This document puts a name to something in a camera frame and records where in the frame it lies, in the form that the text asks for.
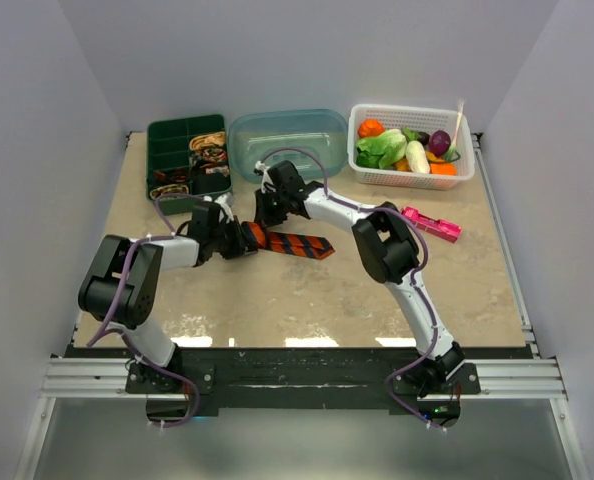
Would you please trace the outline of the orange navy striped tie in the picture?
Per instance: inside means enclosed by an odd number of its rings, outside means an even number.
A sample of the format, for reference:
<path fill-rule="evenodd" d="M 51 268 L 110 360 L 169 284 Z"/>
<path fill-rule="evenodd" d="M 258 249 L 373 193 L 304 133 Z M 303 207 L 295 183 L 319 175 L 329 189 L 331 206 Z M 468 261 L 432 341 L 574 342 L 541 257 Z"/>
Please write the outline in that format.
<path fill-rule="evenodd" d="M 253 222 L 242 222 L 241 228 L 256 249 L 315 260 L 335 253 L 332 244 L 323 237 L 274 232 Z"/>

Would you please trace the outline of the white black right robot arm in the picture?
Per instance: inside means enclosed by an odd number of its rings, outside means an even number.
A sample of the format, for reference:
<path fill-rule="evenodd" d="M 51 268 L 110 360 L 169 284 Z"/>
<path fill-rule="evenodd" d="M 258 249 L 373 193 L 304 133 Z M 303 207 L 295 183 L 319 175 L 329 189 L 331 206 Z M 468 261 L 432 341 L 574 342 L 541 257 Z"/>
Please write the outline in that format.
<path fill-rule="evenodd" d="M 366 273 L 394 297 L 413 333 L 419 358 L 389 379 L 409 382 L 421 398 L 453 386 L 465 354 L 442 322 L 423 281 L 427 245 L 397 207 L 353 201 L 335 194 L 326 182 L 307 183 L 289 161 L 273 166 L 258 161 L 254 172 L 261 177 L 257 221 L 275 226 L 292 214 L 351 234 Z"/>

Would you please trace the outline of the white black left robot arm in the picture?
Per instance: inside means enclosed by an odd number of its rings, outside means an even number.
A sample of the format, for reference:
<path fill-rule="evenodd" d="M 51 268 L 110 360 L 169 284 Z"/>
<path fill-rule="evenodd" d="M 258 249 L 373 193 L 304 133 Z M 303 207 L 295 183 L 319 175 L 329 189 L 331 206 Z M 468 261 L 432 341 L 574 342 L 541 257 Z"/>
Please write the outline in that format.
<path fill-rule="evenodd" d="M 164 235 L 105 236 L 78 293 L 80 310 L 99 322 L 87 346 L 117 334 L 134 352 L 139 377 L 161 392 L 192 393 L 180 348 L 152 318 L 160 273 L 255 251 L 230 208 L 213 201 L 194 204 L 190 219 Z"/>

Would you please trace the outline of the teal translucent plastic tub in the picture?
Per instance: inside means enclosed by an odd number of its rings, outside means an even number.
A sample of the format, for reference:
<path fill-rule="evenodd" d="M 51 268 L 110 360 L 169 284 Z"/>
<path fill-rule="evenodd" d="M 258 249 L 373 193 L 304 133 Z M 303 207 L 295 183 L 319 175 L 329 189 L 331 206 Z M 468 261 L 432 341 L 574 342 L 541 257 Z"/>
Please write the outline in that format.
<path fill-rule="evenodd" d="M 259 160 L 268 166 L 288 160 L 306 180 L 332 177 L 347 162 L 347 133 L 346 120 L 328 109 L 245 115 L 227 132 L 230 164 L 255 184 L 261 181 L 254 173 Z"/>

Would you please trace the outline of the rolled floral tie front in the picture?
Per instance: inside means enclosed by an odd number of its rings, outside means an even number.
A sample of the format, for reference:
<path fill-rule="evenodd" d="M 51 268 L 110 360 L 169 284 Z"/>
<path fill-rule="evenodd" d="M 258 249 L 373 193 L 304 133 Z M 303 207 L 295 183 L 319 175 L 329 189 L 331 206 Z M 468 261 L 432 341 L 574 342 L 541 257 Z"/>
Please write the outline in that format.
<path fill-rule="evenodd" d="M 189 188 L 186 184 L 168 184 L 156 187 L 149 192 L 151 200 L 156 200 L 165 194 L 188 194 Z"/>

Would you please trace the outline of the rolled red brown tie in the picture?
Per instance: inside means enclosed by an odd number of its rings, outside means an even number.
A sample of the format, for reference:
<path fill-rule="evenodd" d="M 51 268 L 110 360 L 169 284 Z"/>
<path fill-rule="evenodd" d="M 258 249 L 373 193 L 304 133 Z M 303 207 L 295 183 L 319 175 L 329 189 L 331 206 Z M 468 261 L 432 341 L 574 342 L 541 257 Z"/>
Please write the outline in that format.
<path fill-rule="evenodd" d="M 161 185 L 183 184 L 189 181 L 190 171 L 187 168 L 156 170 L 152 178 L 155 183 Z"/>

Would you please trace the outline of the rolled dark patterned tie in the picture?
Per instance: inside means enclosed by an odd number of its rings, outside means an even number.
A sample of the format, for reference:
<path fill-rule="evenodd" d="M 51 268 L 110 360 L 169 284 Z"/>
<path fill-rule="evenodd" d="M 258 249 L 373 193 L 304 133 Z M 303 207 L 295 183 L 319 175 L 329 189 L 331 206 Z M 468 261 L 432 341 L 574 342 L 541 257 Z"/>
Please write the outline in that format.
<path fill-rule="evenodd" d="M 221 153 L 196 153 L 190 158 L 190 168 L 193 172 L 211 173 L 213 170 L 228 167 L 228 156 L 225 151 Z"/>

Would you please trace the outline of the rolled patterned tie top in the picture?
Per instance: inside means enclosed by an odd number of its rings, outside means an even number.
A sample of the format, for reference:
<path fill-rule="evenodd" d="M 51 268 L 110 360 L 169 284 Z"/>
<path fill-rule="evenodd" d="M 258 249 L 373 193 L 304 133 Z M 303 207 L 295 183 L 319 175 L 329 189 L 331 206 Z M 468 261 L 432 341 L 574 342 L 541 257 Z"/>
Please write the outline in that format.
<path fill-rule="evenodd" d="M 191 151 L 201 151 L 206 148 L 222 148 L 225 145 L 226 133 L 224 131 L 197 135 L 189 141 L 189 149 Z"/>

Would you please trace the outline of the orange toy pumpkin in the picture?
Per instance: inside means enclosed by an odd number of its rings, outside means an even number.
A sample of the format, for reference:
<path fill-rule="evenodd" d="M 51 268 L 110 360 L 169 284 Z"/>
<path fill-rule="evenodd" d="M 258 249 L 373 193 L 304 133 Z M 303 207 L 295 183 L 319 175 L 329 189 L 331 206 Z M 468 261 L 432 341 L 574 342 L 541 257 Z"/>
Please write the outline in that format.
<path fill-rule="evenodd" d="M 376 119 L 366 119 L 358 127 L 359 138 L 376 137 L 385 131 L 382 123 Z"/>

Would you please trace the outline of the green compartment organizer box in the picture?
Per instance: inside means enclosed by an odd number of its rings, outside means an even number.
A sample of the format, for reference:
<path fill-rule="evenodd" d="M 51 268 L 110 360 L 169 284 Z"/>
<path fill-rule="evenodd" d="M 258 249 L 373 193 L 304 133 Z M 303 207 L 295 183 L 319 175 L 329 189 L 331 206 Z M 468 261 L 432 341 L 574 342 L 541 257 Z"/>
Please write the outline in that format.
<path fill-rule="evenodd" d="M 147 128 L 146 155 L 146 197 L 150 201 L 149 192 L 161 184 L 153 181 L 152 174 L 156 170 L 187 168 L 190 179 L 186 184 L 188 194 L 182 197 L 164 199 L 160 203 L 162 212 L 166 215 L 177 215 L 190 210 L 197 197 L 210 196 L 217 198 L 232 191 L 232 175 L 229 154 L 226 145 L 222 148 L 206 148 L 201 151 L 191 151 L 189 141 L 197 135 L 224 131 L 226 125 L 220 114 L 210 114 L 188 118 L 160 120 L 151 123 Z M 228 156 L 228 167 L 215 169 L 211 173 L 193 172 L 190 168 L 190 158 L 196 153 L 221 153 Z"/>

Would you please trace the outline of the green toy lettuce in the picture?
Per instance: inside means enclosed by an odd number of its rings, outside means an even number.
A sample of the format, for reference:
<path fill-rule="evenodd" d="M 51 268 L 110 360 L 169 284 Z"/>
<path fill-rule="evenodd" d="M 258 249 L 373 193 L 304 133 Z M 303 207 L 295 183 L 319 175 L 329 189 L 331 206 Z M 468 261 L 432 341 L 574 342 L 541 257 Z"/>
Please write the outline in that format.
<path fill-rule="evenodd" d="M 398 129 L 359 139 L 355 163 L 362 168 L 389 169 L 405 156 L 406 136 Z"/>

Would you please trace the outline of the white perforated plastic basket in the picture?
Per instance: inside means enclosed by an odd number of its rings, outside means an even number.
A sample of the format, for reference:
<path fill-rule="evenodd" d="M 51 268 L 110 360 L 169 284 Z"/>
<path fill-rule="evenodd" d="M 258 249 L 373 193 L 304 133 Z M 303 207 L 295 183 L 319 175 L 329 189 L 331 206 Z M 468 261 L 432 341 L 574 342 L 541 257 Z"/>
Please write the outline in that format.
<path fill-rule="evenodd" d="M 462 100 L 454 110 L 358 104 L 349 117 L 347 150 L 363 184 L 445 191 L 475 174 Z"/>

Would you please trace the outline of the yellow toy pepper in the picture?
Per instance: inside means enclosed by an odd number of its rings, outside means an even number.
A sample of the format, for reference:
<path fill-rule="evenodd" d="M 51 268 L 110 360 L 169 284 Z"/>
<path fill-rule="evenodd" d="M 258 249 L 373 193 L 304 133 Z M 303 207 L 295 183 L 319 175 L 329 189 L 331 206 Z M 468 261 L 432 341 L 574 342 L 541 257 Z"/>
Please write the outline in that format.
<path fill-rule="evenodd" d="M 411 172 L 411 168 L 408 164 L 408 161 L 405 157 L 397 161 L 395 164 L 395 169 L 400 172 Z"/>

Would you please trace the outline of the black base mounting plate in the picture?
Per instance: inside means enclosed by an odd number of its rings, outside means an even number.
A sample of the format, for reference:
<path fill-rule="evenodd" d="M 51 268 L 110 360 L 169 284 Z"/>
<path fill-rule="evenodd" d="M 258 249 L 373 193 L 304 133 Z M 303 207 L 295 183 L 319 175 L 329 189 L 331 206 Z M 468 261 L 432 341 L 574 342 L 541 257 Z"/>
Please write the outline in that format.
<path fill-rule="evenodd" d="M 196 414 L 222 409 L 417 410 L 424 420 L 447 426 L 461 413 L 464 395 L 480 393 L 476 366 L 465 360 L 450 384 L 421 398 L 418 390 L 389 375 L 419 358 L 412 348 L 180 348 L 185 376 L 194 391 L 161 392 L 129 368 L 126 390 L 146 395 L 151 419 L 182 418 L 197 401 Z"/>

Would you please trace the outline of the white toy radish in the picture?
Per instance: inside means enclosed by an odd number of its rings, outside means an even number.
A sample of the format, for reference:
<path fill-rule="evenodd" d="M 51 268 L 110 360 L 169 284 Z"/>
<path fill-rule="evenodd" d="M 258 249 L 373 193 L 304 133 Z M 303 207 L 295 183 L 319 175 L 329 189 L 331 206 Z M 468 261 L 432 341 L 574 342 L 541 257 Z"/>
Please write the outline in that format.
<path fill-rule="evenodd" d="M 426 151 L 424 146 L 418 141 L 412 140 L 407 144 L 405 157 L 412 172 L 420 174 L 430 173 Z"/>

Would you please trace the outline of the dark purple toy eggplant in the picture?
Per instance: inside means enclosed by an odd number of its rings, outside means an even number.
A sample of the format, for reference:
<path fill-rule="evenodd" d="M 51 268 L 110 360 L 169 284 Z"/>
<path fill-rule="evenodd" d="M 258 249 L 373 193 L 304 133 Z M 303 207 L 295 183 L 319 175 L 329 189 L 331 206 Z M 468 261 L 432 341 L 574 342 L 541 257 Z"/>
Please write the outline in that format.
<path fill-rule="evenodd" d="M 423 131 L 414 131 L 413 139 L 421 143 L 423 146 L 427 146 L 430 140 L 430 135 Z"/>

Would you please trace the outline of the pink rectangular box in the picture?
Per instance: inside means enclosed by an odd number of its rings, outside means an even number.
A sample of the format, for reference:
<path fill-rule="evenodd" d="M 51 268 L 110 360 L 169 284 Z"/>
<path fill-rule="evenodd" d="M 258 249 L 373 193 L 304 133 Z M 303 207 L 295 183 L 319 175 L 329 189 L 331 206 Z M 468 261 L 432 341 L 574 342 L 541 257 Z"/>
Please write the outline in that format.
<path fill-rule="evenodd" d="M 461 236 L 462 229 L 459 225 L 443 219 L 433 219 L 421 214 L 417 209 L 405 207 L 402 214 L 420 231 L 441 238 L 445 241 L 455 243 Z"/>

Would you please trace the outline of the purple toy onion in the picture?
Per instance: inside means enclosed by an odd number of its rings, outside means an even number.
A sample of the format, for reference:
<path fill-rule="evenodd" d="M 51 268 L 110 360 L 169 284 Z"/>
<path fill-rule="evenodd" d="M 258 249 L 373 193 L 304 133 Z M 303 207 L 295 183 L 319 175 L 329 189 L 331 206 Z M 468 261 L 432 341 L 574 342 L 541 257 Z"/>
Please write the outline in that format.
<path fill-rule="evenodd" d="M 444 130 L 435 131 L 428 140 L 428 151 L 436 157 L 445 155 L 451 146 L 451 137 Z"/>

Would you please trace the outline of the orange toy carrot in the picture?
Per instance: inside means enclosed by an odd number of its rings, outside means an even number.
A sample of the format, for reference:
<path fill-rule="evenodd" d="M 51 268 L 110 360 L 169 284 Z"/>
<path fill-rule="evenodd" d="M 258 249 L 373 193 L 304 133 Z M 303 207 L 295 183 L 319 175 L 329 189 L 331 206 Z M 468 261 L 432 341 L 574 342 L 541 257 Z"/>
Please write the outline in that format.
<path fill-rule="evenodd" d="M 452 163 L 439 162 L 430 164 L 430 173 L 434 175 L 455 176 L 457 171 Z"/>

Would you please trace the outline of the aluminium frame rail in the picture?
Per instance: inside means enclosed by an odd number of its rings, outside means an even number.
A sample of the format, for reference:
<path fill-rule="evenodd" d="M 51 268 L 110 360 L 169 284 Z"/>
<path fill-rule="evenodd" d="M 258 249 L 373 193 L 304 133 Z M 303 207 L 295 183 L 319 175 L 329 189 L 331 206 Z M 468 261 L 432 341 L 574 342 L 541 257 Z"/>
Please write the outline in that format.
<path fill-rule="evenodd" d="M 417 397 L 408 349 L 189 349 L 201 404 L 120 349 L 50 361 L 20 479 L 585 479 L 558 363 L 472 349 Z"/>

